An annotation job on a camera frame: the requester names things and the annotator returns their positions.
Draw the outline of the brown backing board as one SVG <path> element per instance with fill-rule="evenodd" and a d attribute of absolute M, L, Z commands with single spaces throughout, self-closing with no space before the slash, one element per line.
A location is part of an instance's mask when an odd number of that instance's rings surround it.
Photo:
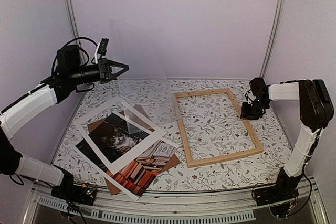
<path fill-rule="evenodd" d="M 145 110 L 143 109 L 143 107 L 141 107 L 140 105 L 136 105 L 134 106 L 134 108 L 136 110 L 138 110 L 141 114 L 143 114 L 146 118 L 149 118 L 149 116 L 146 114 Z M 91 124 L 88 125 L 88 130 L 89 132 L 93 131 L 94 129 L 96 129 L 101 123 L 102 123 L 103 119 L 98 120 L 96 122 L 93 122 Z M 176 167 L 178 164 L 180 164 L 180 160 L 177 158 L 177 156 L 174 154 L 171 159 L 168 161 L 168 163 L 162 168 L 162 170 L 159 172 L 159 174 L 164 173 L 165 171 L 168 171 L 171 168 Z M 105 179 L 109 192 L 111 195 L 116 195 L 118 193 L 121 192 L 120 189 L 118 189 L 115 185 L 113 185 L 111 182 L 109 182 L 107 179 Z"/>

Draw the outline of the clear acrylic sheet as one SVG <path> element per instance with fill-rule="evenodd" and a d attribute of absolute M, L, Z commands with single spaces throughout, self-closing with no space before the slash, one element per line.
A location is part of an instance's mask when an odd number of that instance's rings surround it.
<path fill-rule="evenodd" d="M 121 98 L 132 108 L 141 107 L 151 126 L 161 128 L 167 133 L 166 138 L 176 140 L 180 137 L 179 117 L 172 87 L 150 33 L 116 19 L 109 20 L 109 29 L 114 60 L 129 66 L 117 81 Z"/>

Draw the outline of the white mat board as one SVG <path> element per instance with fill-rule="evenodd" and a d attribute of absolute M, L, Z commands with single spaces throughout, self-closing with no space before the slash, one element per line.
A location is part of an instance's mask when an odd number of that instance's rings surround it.
<path fill-rule="evenodd" d="M 166 134 L 120 97 L 77 119 L 75 126 L 82 136 L 75 150 L 102 174 L 116 174 Z"/>

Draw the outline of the books and cat photo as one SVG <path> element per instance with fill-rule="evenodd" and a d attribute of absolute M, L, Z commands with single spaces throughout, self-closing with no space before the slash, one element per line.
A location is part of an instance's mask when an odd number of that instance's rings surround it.
<path fill-rule="evenodd" d="M 157 178 L 176 150 L 175 143 L 163 138 L 149 153 L 136 158 L 116 174 L 100 174 L 123 193 L 138 200 Z"/>

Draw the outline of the wooden picture frame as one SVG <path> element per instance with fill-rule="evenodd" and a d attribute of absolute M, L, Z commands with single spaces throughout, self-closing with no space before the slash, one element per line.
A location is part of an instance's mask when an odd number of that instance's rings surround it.
<path fill-rule="evenodd" d="M 229 96 L 234 108 L 236 109 L 238 114 L 241 114 L 242 108 L 239 105 L 236 97 L 232 93 L 232 91 L 228 88 L 226 89 L 214 89 L 214 90 L 202 90 L 202 91 L 188 91 L 188 92 L 182 92 L 182 93 L 174 93 L 173 94 L 173 101 L 174 101 L 174 106 L 175 106 L 175 112 L 177 116 L 177 123 L 178 123 L 178 128 L 180 131 L 181 135 L 181 141 L 183 144 L 184 148 L 184 153 L 185 153 L 185 158 L 186 158 L 186 163 L 188 168 L 196 168 L 196 167 L 201 167 L 201 166 L 207 166 L 207 165 L 213 165 L 217 163 L 223 163 L 227 161 L 232 161 L 232 160 L 237 160 L 241 158 L 245 158 L 248 156 L 253 156 L 257 154 L 261 154 L 264 151 L 264 148 L 257 137 L 257 134 L 255 130 L 253 129 L 251 123 L 243 119 L 242 122 L 247 130 L 247 133 L 251 137 L 251 140 L 254 144 L 254 148 L 246 151 L 241 151 L 241 152 L 236 152 L 236 153 L 231 153 L 231 154 L 226 154 L 222 156 L 217 156 L 217 157 L 210 157 L 210 158 L 205 158 L 205 159 L 198 159 L 194 160 L 192 158 L 192 152 L 190 150 L 190 146 L 188 143 L 188 137 L 187 133 L 184 127 L 180 107 L 179 107 L 179 98 L 187 98 L 187 97 L 194 97 L 194 96 L 204 96 L 204 95 L 213 95 L 213 94 L 226 94 Z"/>

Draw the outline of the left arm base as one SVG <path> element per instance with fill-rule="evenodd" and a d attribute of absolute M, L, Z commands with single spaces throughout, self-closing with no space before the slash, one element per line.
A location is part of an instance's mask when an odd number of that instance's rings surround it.
<path fill-rule="evenodd" d="M 52 187 L 51 195 L 74 203 L 93 206 L 96 190 L 95 186 L 89 183 L 75 185 L 73 182 L 62 182 L 59 186 Z"/>

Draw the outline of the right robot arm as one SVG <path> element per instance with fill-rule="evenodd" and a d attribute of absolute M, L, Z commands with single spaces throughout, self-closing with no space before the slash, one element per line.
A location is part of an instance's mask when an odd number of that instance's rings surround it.
<path fill-rule="evenodd" d="M 306 164 L 312 158 L 320 136 L 334 115 L 334 107 L 324 81 L 293 80 L 267 85 L 262 77 L 249 82 L 250 90 L 242 103 L 241 119 L 258 120 L 270 108 L 271 101 L 299 101 L 300 132 L 290 158 L 280 169 L 276 186 L 271 196 L 276 201 L 284 200 L 291 194 L 303 176 Z"/>

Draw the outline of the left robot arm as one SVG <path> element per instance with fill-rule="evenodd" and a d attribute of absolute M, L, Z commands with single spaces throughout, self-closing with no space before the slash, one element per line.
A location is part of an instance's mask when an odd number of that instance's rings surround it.
<path fill-rule="evenodd" d="M 99 43 L 85 39 L 96 48 L 92 58 L 75 43 L 80 40 L 81 37 L 74 38 L 58 49 L 50 76 L 1 110 L 1 174 L 18 175 L 57 186 L 58 192 L 67 200 L 73 200 L 78 195 L 77 186 L 72 184 L 73 176 L 53 165 L 23 155 L 14 149 L 10 140 L 46 109 L 60 104 L 72 92 L 79 93 L 80 85 L 94 87 L 97 82 L 105 84 L 129 70 L 128 65 L 105 57 L 109 42 L 107 38 Z"/>

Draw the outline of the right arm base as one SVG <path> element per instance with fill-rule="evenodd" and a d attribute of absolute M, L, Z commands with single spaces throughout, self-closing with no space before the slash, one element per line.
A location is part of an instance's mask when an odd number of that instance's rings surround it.
<path fill-rule="evenodd" d="M 251 196 L 257 206 L 270 205 L 270 212 L 276 218 L 287 218 L 297 204 L 299 196 L 298 184 L 284 186 L 268 185 L 267 187 L 252 188 Z"/>

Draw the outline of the front aluminium rail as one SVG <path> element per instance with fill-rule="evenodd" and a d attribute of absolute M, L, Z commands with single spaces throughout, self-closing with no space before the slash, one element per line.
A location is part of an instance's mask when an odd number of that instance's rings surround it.
<path fill-rule="evenodd" d="M 272 214 L 285 206 L 284 201 L 257 205 L 253 193 L 263 188 L 260 184 L 232 190 L 151 191 L 137 201 L 98 188 L 93 205 L 81 205 L 80 212 L 74 212 L 66 201 L 53 197 L 48 186 L 35 184 L 23 223 L 329 223 L 313 178 L 299 183 L 298 197 L 289 200 L 293 210 L 287 218 Z"/>

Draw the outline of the left aluminium post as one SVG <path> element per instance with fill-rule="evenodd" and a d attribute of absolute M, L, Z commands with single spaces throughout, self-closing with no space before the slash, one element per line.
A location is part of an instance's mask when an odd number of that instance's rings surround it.
<path fill-rule="evenodd" d="M 79 37 L 79 32 L 78 32 L 73 2 L 72 0 L 64 0 L 64 2 L 65 2 L 65 7 L 66 7 L 66 12 L 67 12 L 68 20 L 69 20 L 72 37 L 77 38 Z"/>

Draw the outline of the aluminium post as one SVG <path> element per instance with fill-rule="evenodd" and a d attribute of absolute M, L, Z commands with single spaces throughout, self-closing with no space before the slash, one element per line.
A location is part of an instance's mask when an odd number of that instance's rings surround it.
<path fill-rule="evenodd" d="M 267 47 L 262 61 L 261 70 L 259 76 L 262 78 L 266 77 L 267 70 L 271 61 L 272 52 L 275 46 L 276 37 L 278 33 L 278 28 L 280 25 L 282 10 L 284 7 L 285 0 L 276 0 L 275 13 L 272 21 L 272 26 L 270 30 L 269 39 L 267 42 Z"/>
<path fill-rule="evenodd" d="M 78 32 L 73 2 L 72 0 L 64 0 L 64 2 L 65 2 L 65 7 L 66 7 L 66 12 L 67 12 L 68 20 L 69 20 L 72 37 L 77 38 L 79 37 L 79 32 Z"/>

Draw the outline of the right aluminium post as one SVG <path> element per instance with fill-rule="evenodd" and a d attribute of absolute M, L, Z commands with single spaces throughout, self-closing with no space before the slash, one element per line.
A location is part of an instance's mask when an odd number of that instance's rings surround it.
<path fill-rule="evenodd" d="M 262 78 L 266 77 L 267 70 L 271 61 L 272 52 L 275 46 L 276 37 L 278 33 L 278 28 L 280 25 L 282 10 L 284 7 L 285 0 L 276 0 L 275 13 L 272 21 L 272 26 L 270 30 L 269 39 L 267 42 L 267 47 L 262 61 L 261 70 L 259 76 Z"/>

